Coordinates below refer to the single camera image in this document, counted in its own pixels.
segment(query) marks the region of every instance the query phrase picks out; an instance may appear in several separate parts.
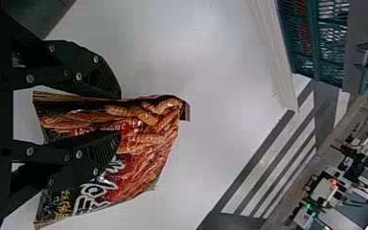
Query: white wall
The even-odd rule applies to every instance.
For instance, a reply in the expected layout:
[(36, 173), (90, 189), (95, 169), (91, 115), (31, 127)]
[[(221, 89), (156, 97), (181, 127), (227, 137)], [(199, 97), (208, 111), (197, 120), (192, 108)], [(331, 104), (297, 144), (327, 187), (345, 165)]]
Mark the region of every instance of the white wall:
[[(250, 18), (244, 0), (78, 0), (49, 39), (104, 56), (125, 97), (182, 97), (193, 120), (181, 124), (156, 192), (47, 230), (196, 229), (285, 111)], [(30, 92), (15, 94), (15, 137), (41, 141), (31, 104), (20, 102)], [(36, 205), (4, 229), (33, 229)]]

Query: metal screw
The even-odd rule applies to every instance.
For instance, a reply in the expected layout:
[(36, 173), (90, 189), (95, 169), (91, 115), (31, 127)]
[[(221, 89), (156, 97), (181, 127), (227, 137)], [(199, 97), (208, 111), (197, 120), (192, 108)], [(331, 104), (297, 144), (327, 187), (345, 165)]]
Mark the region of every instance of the metal screw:
[(55, 46), (55, 45), (50, 45), (50, 46), (49, 46), (49, 51), (50, 51), (50, 52), (54, 53), (54, 52), (55, 52), (55, 50), (56, 50), (56, 46)]
[(26, 81), (28, 83), (33, 83), (35, 81), (35, 76), (33, 76), (33, 75), (26, 75)]
[(55, 185), (55, 180), (54, 179), (50, 179), (49, 180), (49, 186), (52, 187), (53, 185)]
[(35, 154), (35, 149), (33, 147), (30, 147), (30, 148), (26, 149), (26, 154), (28, 156), (31, 156), (31, 155)]
[(81, 81), (82, 80), (82, 74), (80, 72), (78, 72), (76, 74), (76, 79), (77, 79), (77, 81)]
[(76, 157), (77, 157), (77, 159), (81, 159), (82, 158), (82, 151), (81, 150), (78, 150), (77, 151)]

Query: chip bag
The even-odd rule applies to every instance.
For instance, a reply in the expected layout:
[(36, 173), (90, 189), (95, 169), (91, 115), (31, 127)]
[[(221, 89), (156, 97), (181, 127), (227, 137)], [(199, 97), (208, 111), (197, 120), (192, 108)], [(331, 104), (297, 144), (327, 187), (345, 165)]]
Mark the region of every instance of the chip bag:
[(96, 130), (120, 130), (122, 142), (110, 166), (78, 188), (43, 191), (35, 229), (101, 210), (153, 190), (167, 162), (180, 120), (190, 107), (175, 96), (104, 100), (34, 92), (34, 107), (48, 142)]

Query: machine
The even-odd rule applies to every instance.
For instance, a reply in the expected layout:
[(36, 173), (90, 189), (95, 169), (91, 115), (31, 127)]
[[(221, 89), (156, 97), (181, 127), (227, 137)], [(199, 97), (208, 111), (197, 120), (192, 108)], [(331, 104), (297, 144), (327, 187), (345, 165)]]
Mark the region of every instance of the machine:
[[(337, 167), (327, 166), (319, 175), (312, 175), (305, 185), (306, 192), (299, 205), (289, 216), (286, 225), (295, 222), (297, 229), (310, 229), (320, 213), (336, 206), (349, 205), (360, 208), (368, 203), (368, 185), (359, 180), (368, 169), (368, 136), (361, 141), (349, 136), (339, 150), (344, 159)], [(350, 199), (352, 192), (366, 194), (366, 201)]]

